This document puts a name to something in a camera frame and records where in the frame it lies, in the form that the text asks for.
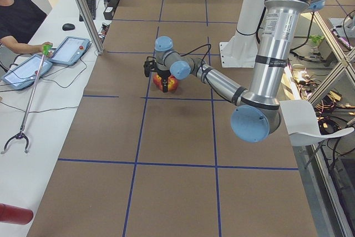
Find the person's hand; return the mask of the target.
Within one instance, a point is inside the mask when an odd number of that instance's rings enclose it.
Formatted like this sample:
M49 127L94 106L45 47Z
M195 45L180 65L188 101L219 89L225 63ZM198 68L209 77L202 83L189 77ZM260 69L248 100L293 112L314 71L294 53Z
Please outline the person's hand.
M44 42L41 45L36 46L36 51L37 51L37 53L42 53L42 54L48 55L49 50L52 48L52 46L53 46L53 43Z

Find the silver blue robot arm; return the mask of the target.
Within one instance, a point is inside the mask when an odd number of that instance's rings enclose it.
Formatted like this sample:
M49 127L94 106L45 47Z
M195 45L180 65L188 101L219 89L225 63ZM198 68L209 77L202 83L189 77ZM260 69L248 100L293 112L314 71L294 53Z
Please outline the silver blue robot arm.
M220 56L224 67L252 68L250 86L245 88L203 59L179 54L173 41L162 36L155 41L155 59L144 63L144 73L156 72L163 91L168 78L182 80L198 77L219 96L236 106L231 128L247 142L259 142L281 123L277 92L290 53L300 14L317 11L325 0L244 0L235 35L222 43Z

